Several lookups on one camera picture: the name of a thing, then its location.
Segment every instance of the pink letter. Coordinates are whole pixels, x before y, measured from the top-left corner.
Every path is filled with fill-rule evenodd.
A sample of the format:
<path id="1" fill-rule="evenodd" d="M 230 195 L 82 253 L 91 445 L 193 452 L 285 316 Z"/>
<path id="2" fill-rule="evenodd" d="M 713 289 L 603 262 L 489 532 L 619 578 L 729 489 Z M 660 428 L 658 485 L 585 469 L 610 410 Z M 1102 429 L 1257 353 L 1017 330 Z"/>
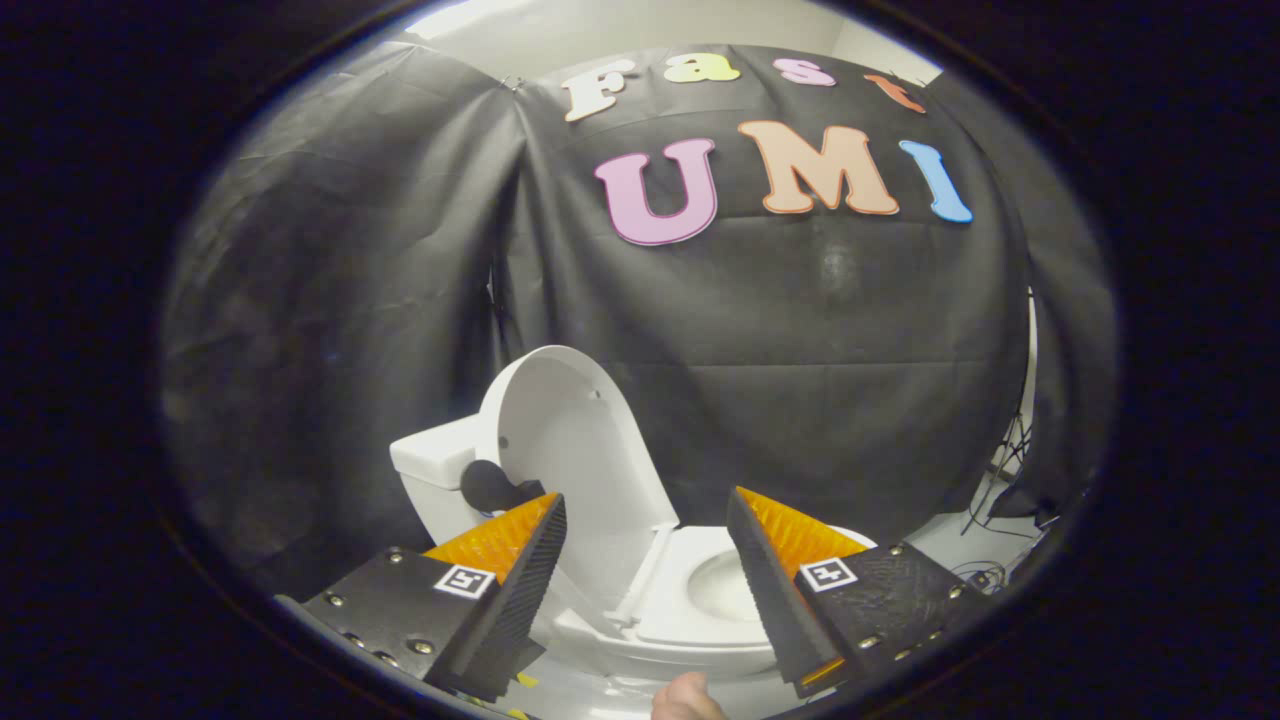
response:
<path id="1" fill-rule="evenodd" d="M 707 154 L 716 143 L 705 137 L 681 140 L 662 151 L 680 165 L 689 201 L 675 215 L 654 215 L 649 210 L 641 170 L 649 155 L 632 152 L 602 163 L 595 177 L 604 181 L 613 229 L 636 245 L 668 245 L 689 240 L 707 229 L 716 217 L 716 184 Z"/>
<path id="2" fill-rule="evenodd" d="M 790 79 L 791 82 L 800 85 L 822 85 L 827 87 L 836 85 L 836 78 L 822 72 L 822 68 L 809 60 L 780 58 L 773 61 L 773 67 L 782 70 L 782 77 Z"/>

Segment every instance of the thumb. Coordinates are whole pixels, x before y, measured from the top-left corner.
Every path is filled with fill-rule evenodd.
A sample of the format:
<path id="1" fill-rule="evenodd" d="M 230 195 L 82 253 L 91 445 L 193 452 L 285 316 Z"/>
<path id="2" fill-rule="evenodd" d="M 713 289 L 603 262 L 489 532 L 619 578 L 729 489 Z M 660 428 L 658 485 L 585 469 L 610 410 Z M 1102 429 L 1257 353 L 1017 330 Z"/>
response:
<path id="1" fill-rule="evenodd" d="M 667 701 L 689 707 L 699 720 L 728 720 L 719 703 L 707 693 L 705 673 L 685 673 L 672 680 L 667 689 Z"/>

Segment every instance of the human hand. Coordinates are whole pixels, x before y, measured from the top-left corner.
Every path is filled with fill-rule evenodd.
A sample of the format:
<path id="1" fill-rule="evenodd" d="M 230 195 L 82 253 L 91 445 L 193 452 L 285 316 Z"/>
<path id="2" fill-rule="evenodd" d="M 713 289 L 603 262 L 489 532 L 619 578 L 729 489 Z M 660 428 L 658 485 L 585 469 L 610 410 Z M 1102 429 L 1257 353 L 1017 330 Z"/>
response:
<path id="1" fill-rule="evenodd" d="M 653 720 L 728 720 L 707 694 L 705 673 L 685 673 L 653 696 Z"/>

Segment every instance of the toilet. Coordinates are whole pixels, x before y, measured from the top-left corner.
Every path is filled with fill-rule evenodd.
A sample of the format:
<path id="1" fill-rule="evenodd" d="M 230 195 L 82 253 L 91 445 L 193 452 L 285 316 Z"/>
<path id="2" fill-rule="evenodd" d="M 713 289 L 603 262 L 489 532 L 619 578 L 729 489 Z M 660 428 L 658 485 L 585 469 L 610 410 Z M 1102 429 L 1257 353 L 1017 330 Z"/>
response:
<path id="1" fill-rule="evenodd" d="M 484 523 L 462 497 L 474 460 L 564 496 L 568 534 L 530 635 L 585 673 L 744 678 L 774 665 L 724 527 L 681 527 L 622 392 L 570 347 L 508 365 L 480 411 L 390 446 L 435 543 Z M 867 547 L 870 539 L 835 528 Z"/>

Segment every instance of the toilet lid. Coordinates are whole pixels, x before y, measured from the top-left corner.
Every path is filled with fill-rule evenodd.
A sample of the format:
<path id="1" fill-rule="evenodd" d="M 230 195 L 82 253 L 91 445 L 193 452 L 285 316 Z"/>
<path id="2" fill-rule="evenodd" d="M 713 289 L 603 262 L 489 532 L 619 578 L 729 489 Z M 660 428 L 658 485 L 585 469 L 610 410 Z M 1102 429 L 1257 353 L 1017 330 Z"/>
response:
<path id="1" fill-rule="evenodd" d="M 617 384 L 577 350 L 540 347 L 489 386 L 477 427 L 477 459 L 564 496 L 558 569 L 600 607 L 617 607 L 655 528 L 678 523 Z"/>

